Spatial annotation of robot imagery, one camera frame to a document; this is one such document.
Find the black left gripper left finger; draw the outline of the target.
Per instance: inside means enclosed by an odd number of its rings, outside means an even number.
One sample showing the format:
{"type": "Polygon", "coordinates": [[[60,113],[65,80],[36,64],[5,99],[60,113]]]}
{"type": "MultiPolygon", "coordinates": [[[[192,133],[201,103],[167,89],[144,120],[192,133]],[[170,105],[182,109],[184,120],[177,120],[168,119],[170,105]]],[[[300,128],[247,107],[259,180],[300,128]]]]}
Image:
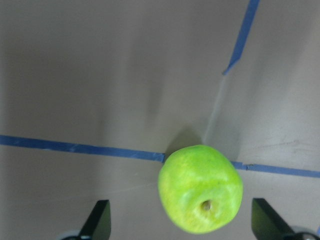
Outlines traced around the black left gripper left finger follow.
{"type": "Polygon", "coordinates": [[[79,232],[80,240],[108,240],[111,235],[111,206],[109,200],[96,202],[79,232]]]}

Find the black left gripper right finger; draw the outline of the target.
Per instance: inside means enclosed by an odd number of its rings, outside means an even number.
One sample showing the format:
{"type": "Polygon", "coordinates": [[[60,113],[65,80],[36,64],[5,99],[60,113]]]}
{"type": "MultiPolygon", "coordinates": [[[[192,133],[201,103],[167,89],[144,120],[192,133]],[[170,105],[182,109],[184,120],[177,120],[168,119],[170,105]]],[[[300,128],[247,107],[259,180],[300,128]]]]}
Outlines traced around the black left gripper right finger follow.
{"type": "Polygon", "coordinates": [[[293,229],[264,198],[252,199],[251,230],[257,240],[297,240],[293,229]]]}

